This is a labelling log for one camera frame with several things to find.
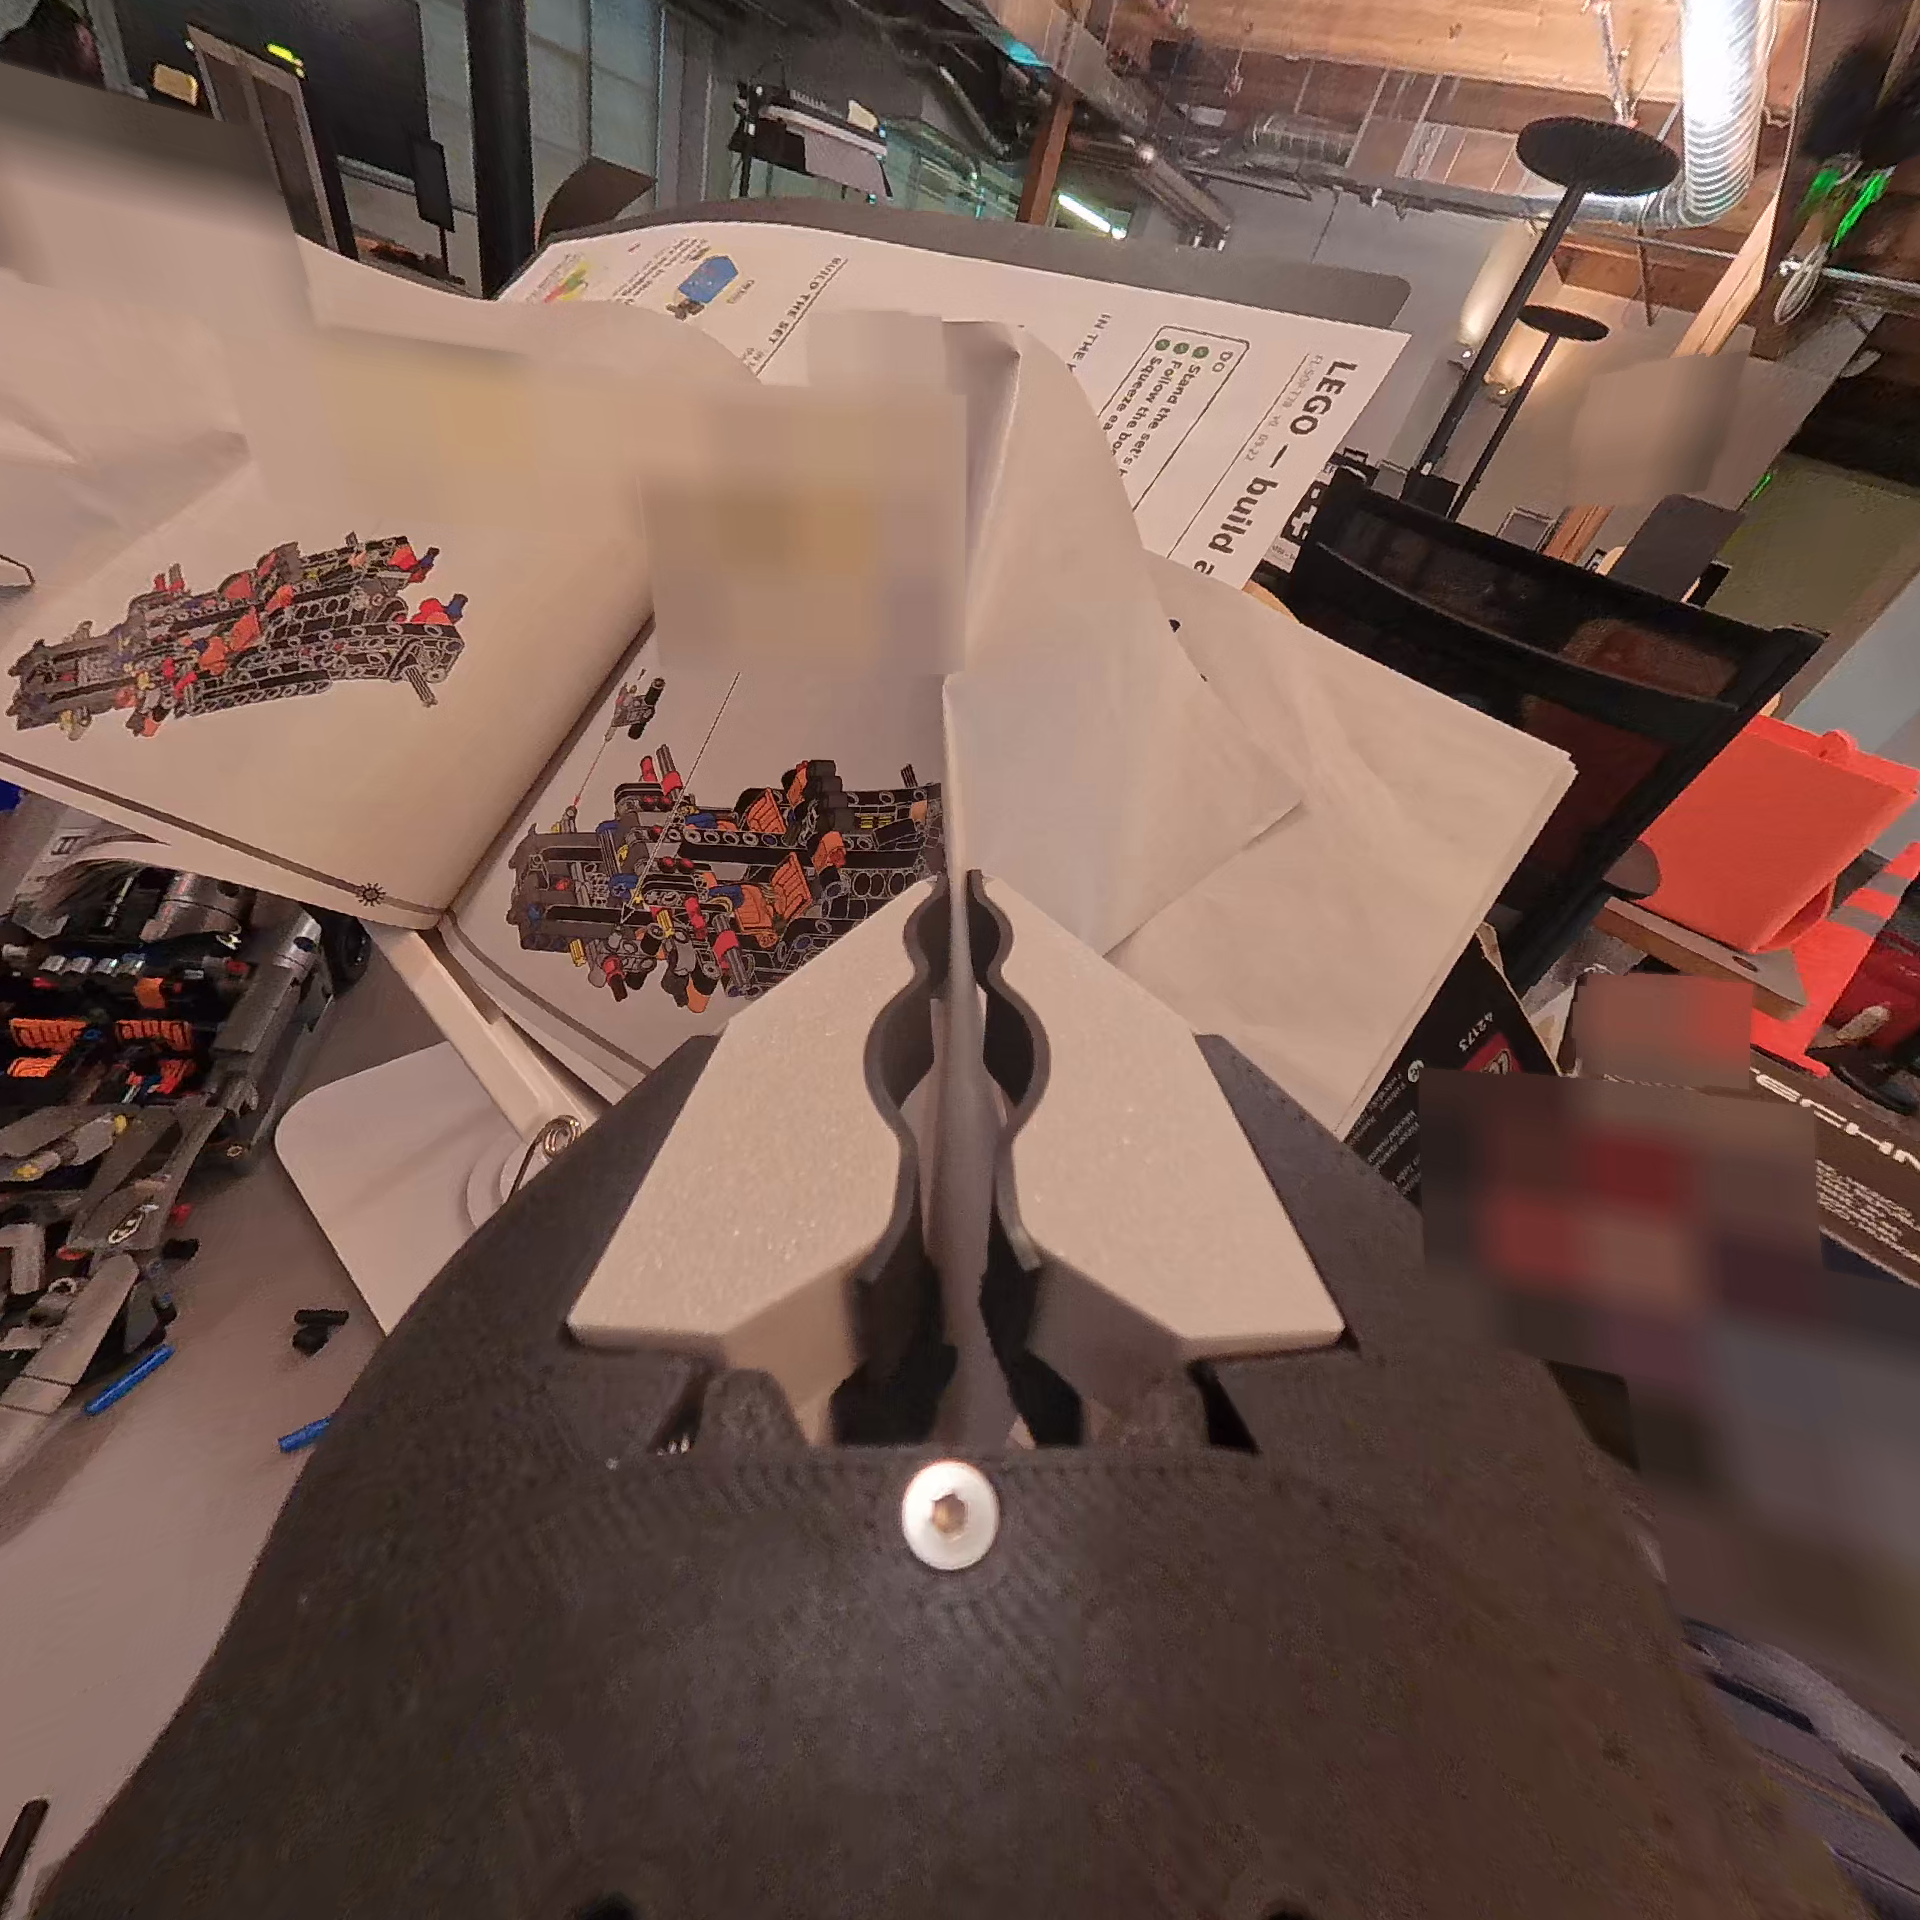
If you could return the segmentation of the orange plastic bin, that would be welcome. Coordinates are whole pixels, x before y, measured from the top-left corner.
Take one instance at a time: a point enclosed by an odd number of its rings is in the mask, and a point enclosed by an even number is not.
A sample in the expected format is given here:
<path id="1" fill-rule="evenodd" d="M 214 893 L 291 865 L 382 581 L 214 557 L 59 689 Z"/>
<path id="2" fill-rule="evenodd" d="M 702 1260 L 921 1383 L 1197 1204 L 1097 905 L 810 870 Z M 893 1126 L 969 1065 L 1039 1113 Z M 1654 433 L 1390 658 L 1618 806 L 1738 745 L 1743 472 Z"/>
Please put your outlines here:
<path id="1" fill-rule="evenodd" d="M 1912 767 L 1842 730 L 1757 716 L 1643 829 L 1662 881 L 1640 908 L 1742 952 L 1792 945 L 1915 789 Z"/>

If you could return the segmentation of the short black floor lamp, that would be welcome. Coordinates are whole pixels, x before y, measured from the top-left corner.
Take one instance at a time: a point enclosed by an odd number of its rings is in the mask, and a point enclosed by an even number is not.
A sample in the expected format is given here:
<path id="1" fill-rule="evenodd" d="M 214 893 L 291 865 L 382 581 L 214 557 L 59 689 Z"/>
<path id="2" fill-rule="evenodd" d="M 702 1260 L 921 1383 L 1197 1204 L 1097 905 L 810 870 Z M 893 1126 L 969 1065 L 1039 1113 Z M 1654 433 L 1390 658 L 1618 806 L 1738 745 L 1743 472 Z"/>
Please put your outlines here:
<path id="1" fill-rule="evenodd" d="M 1479 450 L 1474 465 L 1456 488 L 1449 510 L 1449 517 L 1454 520 L 1464 511 L 1467 503 L 1472 500 L 1472 493 L 1479 488 L 1481 479 L 1491 465 L 1497 452 L 1504 446 L 1504 438 L 1518 423 L 1522 408 L 1527 406 L 1558 344 L 1594 344 L 1608 335 L 1608 326 L 1605 321 L 1551 303 L 1525 303 L 1519 309 L 1519 321 L 1527 328 L 1535 330 L 1541 335 L 1541 342 L 1535 353 L 1531 353 L 1525 377 L 1505 396 L 1502 420 L 1491 428 L 1487 441 Z"/>

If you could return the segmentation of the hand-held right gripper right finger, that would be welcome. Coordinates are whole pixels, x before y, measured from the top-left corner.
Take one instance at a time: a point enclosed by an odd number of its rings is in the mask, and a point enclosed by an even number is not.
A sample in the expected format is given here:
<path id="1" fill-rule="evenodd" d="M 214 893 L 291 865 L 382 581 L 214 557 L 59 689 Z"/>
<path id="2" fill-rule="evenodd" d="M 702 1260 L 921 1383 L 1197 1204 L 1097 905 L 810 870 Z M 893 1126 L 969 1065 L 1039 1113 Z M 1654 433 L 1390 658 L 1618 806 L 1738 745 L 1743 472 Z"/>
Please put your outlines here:
<path id="1" fill-rule="evenodd" d="M 1329 1287 L 1187 1021 L 1001 878 L 967 874 L 995 1119 L 979 1316 L 1029 1446 L 1223 1359 L 1325 1353 Z"/>

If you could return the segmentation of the black lego box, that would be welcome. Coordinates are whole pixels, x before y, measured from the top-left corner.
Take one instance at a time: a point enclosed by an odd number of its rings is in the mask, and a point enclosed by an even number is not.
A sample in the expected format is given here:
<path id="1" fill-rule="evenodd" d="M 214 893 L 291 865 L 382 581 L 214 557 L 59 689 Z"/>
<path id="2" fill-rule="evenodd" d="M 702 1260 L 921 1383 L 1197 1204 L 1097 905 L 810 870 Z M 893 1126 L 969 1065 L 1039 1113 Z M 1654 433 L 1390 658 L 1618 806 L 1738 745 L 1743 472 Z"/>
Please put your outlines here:
<path id="1" fill-rule="evenodd" d="M 1343 1133 L 1350 1152 L 1411 1207 L 1421 1201 L 1421 1084 L 1431 1072 L 1558 1073 L 1479 926 Z"/>

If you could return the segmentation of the printed white task sheet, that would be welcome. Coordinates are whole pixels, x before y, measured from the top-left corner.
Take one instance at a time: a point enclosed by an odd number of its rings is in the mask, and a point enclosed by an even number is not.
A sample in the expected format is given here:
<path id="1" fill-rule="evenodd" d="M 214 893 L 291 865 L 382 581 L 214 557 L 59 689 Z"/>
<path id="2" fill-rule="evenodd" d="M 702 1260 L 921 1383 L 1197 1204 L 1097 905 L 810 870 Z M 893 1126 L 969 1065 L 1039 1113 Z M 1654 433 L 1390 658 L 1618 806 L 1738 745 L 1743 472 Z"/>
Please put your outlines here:
<path id="1" fill-rule="evenodd" d="M 795 218 L 699 213 L 545 242 L 503 294 L 632 303 L 680 320 L 758 377 L 797 382 L 826 317 L 903 311 L 994 321 L 1056 352 L 1106 436 L 1143 544 L 1246 586 L 1399 365 L 1407 335 L 1360 301 L 1325 316 L 1119 279 L 1125 244 L 1087 264 L 913 247 Z"/>

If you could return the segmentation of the orange reflective vest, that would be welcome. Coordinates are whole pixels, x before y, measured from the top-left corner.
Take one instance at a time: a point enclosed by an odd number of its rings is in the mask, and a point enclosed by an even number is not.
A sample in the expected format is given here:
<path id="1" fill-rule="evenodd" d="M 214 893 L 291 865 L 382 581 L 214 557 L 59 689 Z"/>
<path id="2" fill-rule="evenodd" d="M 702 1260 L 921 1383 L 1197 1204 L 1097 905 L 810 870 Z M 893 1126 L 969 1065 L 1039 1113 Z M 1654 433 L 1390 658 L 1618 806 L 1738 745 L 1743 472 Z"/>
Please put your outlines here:
<path id="1" fill-rule="evenodd" d="M 1917 844 L 1861 878 L 1840 900 L 1869 941 L 1815 1026 L 1808 1055 L 1861 1052 L 1871 1065 L 1912 1066 L 1917 1032 Z"/>

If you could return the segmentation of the tall black floor lamp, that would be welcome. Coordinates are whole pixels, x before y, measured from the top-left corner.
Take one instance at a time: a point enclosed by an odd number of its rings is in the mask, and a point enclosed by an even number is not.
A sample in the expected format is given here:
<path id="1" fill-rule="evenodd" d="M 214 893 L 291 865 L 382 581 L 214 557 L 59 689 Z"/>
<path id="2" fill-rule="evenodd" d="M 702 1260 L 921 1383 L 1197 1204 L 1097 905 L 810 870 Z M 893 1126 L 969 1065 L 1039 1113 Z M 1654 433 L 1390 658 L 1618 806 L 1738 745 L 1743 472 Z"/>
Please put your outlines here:
<path id="1" fill-rule="evenodd" d="M 1519 264 L 1491 321 L 1481 333 L 1474 359 L 1459 374 L 1447 410 L 1439 414 L 1410 478 L 1426 481 L 1447 458 L 1450 438 L 1481 392 L 1505 338 L 1519 321 L 1522 306 L 1531 300 L 1551 253 L 1558 249 L 1584 200 L 1592 194 L 1638 198 L 1665 189 L 1678 177 L 1679 157 L 1662 138 L 1621 122 L 1601 122 L 1586 117 L 1545 117 L 1525 126 L 1518 136 L 1518 160 L 1543 180 L 1558 186 L 1545 226 Z"/>

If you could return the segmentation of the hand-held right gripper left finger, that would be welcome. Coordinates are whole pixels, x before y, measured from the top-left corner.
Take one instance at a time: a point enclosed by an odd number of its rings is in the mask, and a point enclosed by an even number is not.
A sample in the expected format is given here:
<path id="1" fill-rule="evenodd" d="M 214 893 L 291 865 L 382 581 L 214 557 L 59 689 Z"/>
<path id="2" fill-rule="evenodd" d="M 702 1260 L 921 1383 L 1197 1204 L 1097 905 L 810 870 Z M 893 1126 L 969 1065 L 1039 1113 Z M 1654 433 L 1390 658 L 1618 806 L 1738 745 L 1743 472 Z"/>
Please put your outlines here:
<path id="1" fill-rule="evenodd" d="M 566 1329 L 682 1359 L 657 1442 L 766 1376 L 807 1442 L 929 1439 L 953 1378 L 928 1250 L 938 1184 L 946 880 L 911 881 L 710 1037 Z"/>

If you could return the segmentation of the partly built lego model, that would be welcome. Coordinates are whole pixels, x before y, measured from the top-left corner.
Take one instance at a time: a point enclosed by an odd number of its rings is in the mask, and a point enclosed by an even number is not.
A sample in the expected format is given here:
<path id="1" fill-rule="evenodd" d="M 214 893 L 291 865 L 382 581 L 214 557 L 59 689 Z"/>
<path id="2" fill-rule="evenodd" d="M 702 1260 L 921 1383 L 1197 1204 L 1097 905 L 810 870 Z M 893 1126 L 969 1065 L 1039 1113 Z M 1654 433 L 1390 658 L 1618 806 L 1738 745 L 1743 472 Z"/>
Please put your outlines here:
<path id="1" fill-rule="evenodd" d="M 257 1160 L 362 921 L 85 856 L 3 917 L 1 1473 L 175 1321 L 195 1191 Z"/>

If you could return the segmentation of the lego instruction booklet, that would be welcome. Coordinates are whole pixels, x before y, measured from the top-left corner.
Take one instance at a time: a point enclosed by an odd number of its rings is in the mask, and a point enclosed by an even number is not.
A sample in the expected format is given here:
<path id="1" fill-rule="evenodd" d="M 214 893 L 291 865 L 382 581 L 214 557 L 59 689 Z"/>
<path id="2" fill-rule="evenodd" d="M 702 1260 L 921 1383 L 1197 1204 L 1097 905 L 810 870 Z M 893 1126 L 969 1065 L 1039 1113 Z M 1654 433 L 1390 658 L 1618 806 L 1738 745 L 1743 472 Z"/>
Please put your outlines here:
<path id="1" fill-rule="evenodd" d="M 1567 758 L 1155 552 L 1043 328 L 763 377 L 599 244 L 253 324 L 3 274 L 3 780 L 438 932 L 583 1079 L 1007 880 L 1339 1118 Z"/>

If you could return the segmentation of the silver ventilation duct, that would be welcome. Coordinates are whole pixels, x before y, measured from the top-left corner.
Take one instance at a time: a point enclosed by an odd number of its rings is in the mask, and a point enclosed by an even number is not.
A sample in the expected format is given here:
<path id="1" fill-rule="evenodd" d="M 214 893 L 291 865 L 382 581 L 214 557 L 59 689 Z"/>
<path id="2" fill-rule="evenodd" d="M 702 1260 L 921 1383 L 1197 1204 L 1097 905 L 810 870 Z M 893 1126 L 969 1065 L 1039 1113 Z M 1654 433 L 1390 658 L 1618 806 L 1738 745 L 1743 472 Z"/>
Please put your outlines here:
<path id="1" fill-rule="evenodd" d="M 1775 2 L 1678 7 L 1679 170 L 1656 192 L 1586 196 L 1578 207 L 1586 221 L 1690 231 L 1742 205 L 1760 165 L 1778 12 Z"/>

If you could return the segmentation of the white book stand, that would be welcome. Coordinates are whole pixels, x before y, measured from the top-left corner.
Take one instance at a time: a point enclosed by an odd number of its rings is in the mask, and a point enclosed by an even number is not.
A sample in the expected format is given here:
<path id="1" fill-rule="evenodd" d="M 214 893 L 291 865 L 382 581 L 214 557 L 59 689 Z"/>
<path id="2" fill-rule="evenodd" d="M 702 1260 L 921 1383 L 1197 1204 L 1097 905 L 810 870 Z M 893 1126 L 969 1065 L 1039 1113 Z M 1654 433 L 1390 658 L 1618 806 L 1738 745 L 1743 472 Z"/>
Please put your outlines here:
<path id="1" fill-rule="evenodd" d="M 285 1110 L 274 1145 L 379 1333 L 607 1098 L 523 1032 L 437 935 L 373 926 L 375 983 L 429 1041 L 335 1076 Z"/>

